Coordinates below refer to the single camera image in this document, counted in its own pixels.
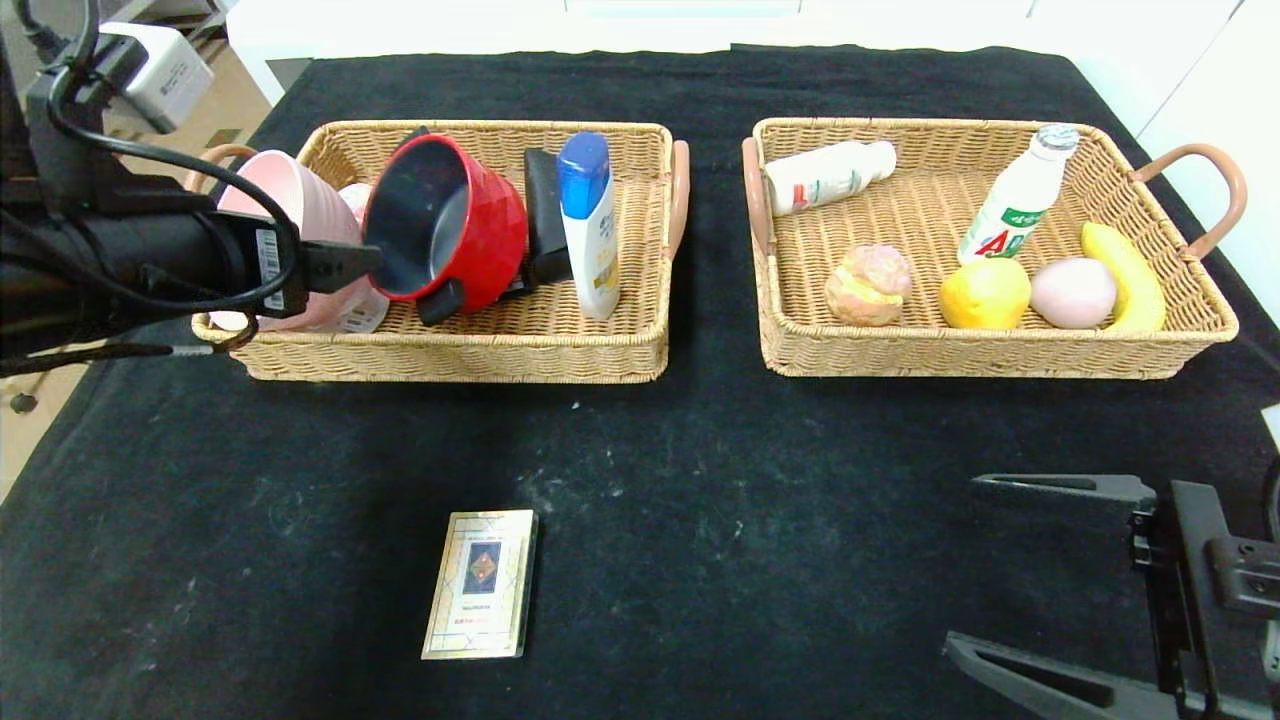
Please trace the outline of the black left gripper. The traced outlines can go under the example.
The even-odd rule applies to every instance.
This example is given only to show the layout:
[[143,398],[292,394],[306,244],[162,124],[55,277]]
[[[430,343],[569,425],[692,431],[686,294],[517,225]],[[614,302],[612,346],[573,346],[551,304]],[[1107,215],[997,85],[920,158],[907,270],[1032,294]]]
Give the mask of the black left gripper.
[[[92,214],[79,223],[83,319],[170,319],[221,310],[276,313],[291,290],[275,284],[296,252],[268,218],[223,211]],[[379,247],[303,241],[303,288],[337,293],[381,266]]]

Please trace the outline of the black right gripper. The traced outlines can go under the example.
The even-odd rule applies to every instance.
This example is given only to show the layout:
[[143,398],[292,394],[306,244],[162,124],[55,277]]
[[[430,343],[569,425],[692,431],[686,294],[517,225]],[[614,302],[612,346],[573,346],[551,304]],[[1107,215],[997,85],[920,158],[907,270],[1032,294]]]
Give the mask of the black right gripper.
[[1153,505],[1129,524],[1158,688],[948,632],[943,655],[970,679],[1042,719],[1277,717],[1277,542],[1234,534],[1212,486],[1174,480],[1158,497],[1128,474],[969,482],[1004,498]]

